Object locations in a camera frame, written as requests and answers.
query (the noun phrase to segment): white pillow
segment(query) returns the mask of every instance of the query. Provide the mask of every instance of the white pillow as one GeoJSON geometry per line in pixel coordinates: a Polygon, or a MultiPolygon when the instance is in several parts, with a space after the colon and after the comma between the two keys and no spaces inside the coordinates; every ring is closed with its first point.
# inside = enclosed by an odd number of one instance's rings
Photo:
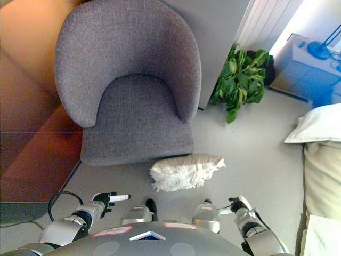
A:
{"type": "Polygon", "coordinates": [[[341,141],[341,103],[315,108],[300,117],[297,127],[284,142],[306,143],[326,140],[341,141]]]}
{"type": "Polygon", "coordinates": [[[225,167],[224,159],[210,154],[193,154],[158,161],[150,169],[157,191],[177,191],[200,187],[213,172],[225,167]]]}

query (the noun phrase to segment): nightstand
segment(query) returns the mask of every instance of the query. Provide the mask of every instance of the nightstand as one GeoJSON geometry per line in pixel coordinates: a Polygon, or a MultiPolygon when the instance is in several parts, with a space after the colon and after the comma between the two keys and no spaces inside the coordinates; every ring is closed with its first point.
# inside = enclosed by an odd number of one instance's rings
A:
{"type": "Polygon", "coordinates": [[[319,60],[310,55],[310,42],[299,35],[290,36],[274,60],[276,79],[270,87],[318,105],[341,102],[341,72],[331,66],[333,59],[319,60]]]}

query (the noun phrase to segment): pillow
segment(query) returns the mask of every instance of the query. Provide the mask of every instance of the pillow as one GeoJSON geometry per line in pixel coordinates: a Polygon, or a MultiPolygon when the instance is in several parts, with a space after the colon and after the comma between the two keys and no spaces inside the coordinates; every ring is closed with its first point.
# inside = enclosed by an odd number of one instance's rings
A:
{"type": "Polygon", "coordinates": [[[341,143],[307,143],[304,155],[307,216],[341,221],[341,143]]]}
{"type": "Polygon", "coordinates": [[[211,154],[193,154],[158,161],[150,169],[157,191],[177,191],[200,187],[213,172],[225,167],[224,159],[211,154]]]}
{"type": "Polygon", "coordinates": [[[341,141],[341,103],[315,108],[300,117],[296,129],[284,142],[306,143],[326,140],[341,141]]]}

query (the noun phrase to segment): gray armchair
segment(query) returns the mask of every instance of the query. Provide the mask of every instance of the gray armchair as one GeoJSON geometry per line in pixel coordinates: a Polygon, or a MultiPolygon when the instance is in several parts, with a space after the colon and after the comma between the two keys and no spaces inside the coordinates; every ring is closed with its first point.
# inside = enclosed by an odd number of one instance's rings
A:
{"type": "Polygon", "coordinates": [[[157,0],[93,0],[59,34],[55,77],[84,128],[81,160],[115,165],[190,154],[201,87],[188,25],[157,0]]]}

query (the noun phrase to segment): white wall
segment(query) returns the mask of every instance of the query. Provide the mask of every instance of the white wall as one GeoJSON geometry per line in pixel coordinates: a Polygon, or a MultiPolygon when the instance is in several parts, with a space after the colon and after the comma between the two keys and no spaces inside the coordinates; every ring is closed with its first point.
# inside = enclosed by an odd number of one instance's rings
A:
{"type": "Polygon", "coordinates": [[[202,68],[202,109],[206,108],[249,1],[163,0],[184,18],[196,38],[202,68]]]}
{"type": "MultiPolygon", "coordinates": [[[[270,53],[276,56],[292,33],[323,42],[340,24],[340,0],[303,0],[270,53]]],[[[341,34],[330,45],[341,50],[341,34]]]]}
{"type": "Polygon", "coordinates": [[[252,0],[237,42],[243,49],[269,51],[302,0],[252,0]]]}

